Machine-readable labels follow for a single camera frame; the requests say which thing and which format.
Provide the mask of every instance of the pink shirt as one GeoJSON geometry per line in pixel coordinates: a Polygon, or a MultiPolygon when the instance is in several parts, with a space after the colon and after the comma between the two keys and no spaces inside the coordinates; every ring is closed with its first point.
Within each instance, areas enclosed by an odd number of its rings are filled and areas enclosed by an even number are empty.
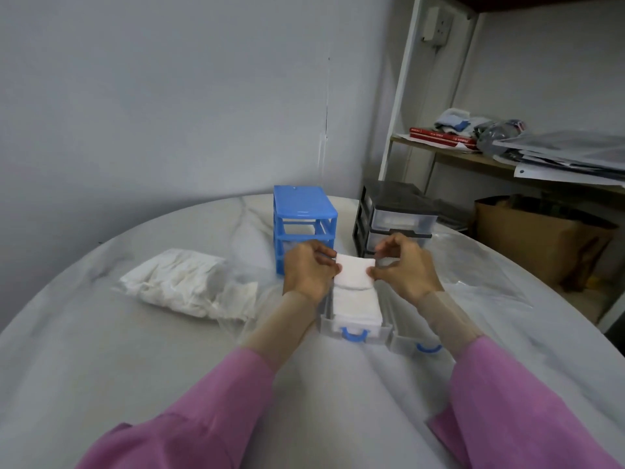
{"type": "MultiPolygon", "coordinates": [[[[160,416],[106,433],[77,467],[237,468],[273,378],[261,356],[239,348],[160,416]]],[[[465,467],[621,467],[555,393],[489,338],[465,349],[449,385],[450,405],[429,426],[465,467]]]]}

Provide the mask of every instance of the drawer handle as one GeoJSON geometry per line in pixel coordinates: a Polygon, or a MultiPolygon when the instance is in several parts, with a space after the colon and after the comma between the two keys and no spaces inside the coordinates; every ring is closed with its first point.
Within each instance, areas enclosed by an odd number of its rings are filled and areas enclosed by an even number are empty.
{"type": "Polygon", "coordinates": [[[348,333],[347,328],[341,328],[340,330],[342,331],[343,339],[349,342],[364,342],[364,340],[367,338],[367,334],[369,334],[369,331],[367,330],[364,330],[363,333],[360,335],[348,333]]]}
{"type": "Polygon", "coordinates": [[[417,344],[417,350],[419,352],[423,352],[424,354],[436,354],[441,349],[442,349],[442,345],[440,344],[436,347],[430,347],[430,348],[424,347],[421,344],[417,344]]]}

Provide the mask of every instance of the person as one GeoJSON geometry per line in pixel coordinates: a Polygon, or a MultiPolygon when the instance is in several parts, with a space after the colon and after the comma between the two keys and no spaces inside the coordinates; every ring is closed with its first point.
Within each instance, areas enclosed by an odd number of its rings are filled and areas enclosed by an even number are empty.
{"type": "MultiPolygon", "coordinates": [[[[399,260],[368,273],[412,303],[456,359],[449,407],[429,427],[463,466],[621,467],[555,393],[444,292],[430,253],[394,234],[376,247],[377,258],[388,256],[399,260]]],[[[77,467],[237,468],[276,372],[313,327],[317,305],[340,273],[335,257],[316,241],[288,252],[281,304],[247,341],[160,416],[106,433],[77,467]]]]}

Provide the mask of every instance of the person's left hand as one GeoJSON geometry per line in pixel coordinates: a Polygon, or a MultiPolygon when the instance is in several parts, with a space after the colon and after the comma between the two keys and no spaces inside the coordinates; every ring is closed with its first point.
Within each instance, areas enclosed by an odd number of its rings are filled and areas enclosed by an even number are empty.
{"type": "Polygon", "coordinates": [[[336,252],[318,240],[302,242],[286,252],[283,294],[298,291],[317,306],[342,269],[333,258],[336,252]]]}

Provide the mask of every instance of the brown bag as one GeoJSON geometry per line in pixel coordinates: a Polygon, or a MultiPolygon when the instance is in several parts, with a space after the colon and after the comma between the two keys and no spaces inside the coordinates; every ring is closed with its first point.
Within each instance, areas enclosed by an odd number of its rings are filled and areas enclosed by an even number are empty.
{"type": "Polygon", "coordinates": [[[474,238],[552,288],[583,290],[618,226],[578,209],[558,211],[561,217],[545,215],[543,199],[512,199],[475,201],[474,238]]]}

